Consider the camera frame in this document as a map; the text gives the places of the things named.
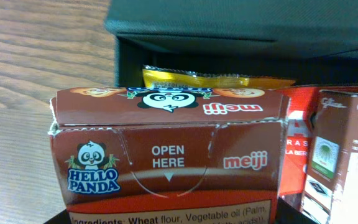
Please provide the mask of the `red dried fruit bag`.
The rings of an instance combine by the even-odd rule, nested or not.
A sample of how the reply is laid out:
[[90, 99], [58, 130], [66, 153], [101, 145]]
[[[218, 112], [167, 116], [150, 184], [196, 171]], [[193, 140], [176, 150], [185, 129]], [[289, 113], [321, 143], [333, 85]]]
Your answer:
[[358, 93], [358, 86], [293, 86], [277, 90], [290, 97], [280, 196], [300, 194], [304, 189], [308, 152], [313, 140], [312, 116], [318, 107], [320, 90]]

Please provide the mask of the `brown white small carton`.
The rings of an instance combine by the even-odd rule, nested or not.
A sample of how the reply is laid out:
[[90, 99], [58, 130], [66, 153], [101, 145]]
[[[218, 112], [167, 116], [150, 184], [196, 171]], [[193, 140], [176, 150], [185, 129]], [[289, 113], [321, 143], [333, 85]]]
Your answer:
[[309, 158], [302, 214], [358, 224], [358, 93], [320, 92]]

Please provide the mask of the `yellow snack bag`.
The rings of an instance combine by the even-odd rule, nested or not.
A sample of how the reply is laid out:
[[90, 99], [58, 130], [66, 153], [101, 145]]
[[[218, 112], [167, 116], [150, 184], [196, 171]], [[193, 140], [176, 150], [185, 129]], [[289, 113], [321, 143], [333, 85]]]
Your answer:
[[148, 88], [285, 88], [295, 84], [287, 78], [256, 77], [238, 73], [201, 73], [145, 65], [142, 69]]

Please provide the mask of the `orange red cardboard box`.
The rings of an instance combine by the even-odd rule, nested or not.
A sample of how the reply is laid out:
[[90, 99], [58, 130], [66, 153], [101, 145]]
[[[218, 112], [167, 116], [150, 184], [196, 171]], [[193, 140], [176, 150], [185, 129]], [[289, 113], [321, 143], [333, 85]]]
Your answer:
[[73, 88], [50, 100], [71, 223], [273, 223], [286, 95], [258, 88]]

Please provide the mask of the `black gift box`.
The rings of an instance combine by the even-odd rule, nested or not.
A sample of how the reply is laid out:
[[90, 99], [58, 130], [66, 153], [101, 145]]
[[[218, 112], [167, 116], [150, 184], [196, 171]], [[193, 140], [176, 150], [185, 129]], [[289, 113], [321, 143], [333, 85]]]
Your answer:
[[113, 0], [116, 83], [142, 67], [358, 83], [358, 0]]

